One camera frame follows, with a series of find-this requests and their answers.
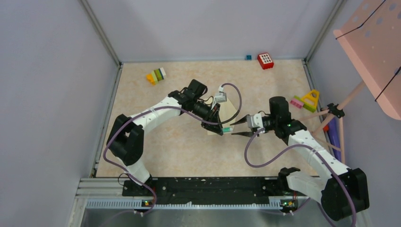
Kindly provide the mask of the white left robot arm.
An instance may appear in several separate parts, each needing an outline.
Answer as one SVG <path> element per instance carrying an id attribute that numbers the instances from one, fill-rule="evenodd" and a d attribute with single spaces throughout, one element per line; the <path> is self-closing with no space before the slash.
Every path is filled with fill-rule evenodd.
<path id="1" fill-rule="evenodd" d="M 210 107 L 200 100 L 206 91 L 206 85 L 193 79 L 182 91 L 169 93 L 151 108 L 131 116 L 120 114 L 115 119 L 106 148 L 121 161 L 119 167 L 134 177 L 133 188 L 139 195 L 149 194 L 152 188 L 151 175 L 141 159 L 147 133 L 171 118 L 189 113 L 201 120 L 202 128 L 223 135 L 220 105 Z"/>

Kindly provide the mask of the cream yellow envelope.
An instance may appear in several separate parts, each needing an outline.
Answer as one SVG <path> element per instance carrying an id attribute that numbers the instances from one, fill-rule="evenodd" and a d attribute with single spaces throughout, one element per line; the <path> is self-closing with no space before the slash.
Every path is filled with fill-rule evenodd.
<path id="1" fill-rule="evenodd" d="M 226 102 L 220 103 L 219 116 L 220 116 L 221 121 L 226 121 L 226 120 L 230 119 L 236 112 L 237 112 L 237 107 L 235 107 L 233 105 L 233 103 L 231 102 L 231 100 L 229 98 L 227 98 Z M 230 126 L 230 124 L 234 123 L 234 122 L 235 122 L 235 118 L 232 119 L 231 121 L 229 121 L 228 123 L 222 124 L 222 128 L 234 127 L 234 126 Z"/>

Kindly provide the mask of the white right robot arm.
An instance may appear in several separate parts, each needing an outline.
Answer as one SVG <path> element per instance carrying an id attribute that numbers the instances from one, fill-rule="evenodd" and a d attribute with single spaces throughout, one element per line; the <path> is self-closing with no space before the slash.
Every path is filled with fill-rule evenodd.
<path id="1" fill-rule="evenodd" d="M 240 132 L 249 137 L 244 151 L 246 163 L 254 168 L 269 165 L 286 151 L 294 149 L 318 174 L 311 177 L 297 168 L 283 168 L 278 175 L 277 188 L 281 194 L 300 192 L 315 200 L 325 214 L 334 221 L 352 217 L 351 225 L 357 223 L 357 213 L 369 208 L 366 174 L 351 169 L 321 146 L 300 121 L 291 117 L 288 101 L 282 96 L 269 99 L 270 112 L 247 114 L 235 124 L 247 123 L 250 131 Z M 261 133 L 273 131 L 287 145 L 283 151 L 264 164 L 251 164 L 247 154 L 251 142 Z"/>

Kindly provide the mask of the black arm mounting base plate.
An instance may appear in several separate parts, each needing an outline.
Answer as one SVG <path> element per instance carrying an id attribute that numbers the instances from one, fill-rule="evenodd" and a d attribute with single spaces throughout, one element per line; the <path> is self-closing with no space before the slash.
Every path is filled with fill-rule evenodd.
<path id="1" fill-rule="evenodd" d="M 298 199 L 302 193 L 285 191 L 277 178 L 268 177 L 159 177 L 140 186 L 122 184 L 125 197 L 157 196 L 157 205 L 251 205 L 268 204 L 275 196 Z"/>

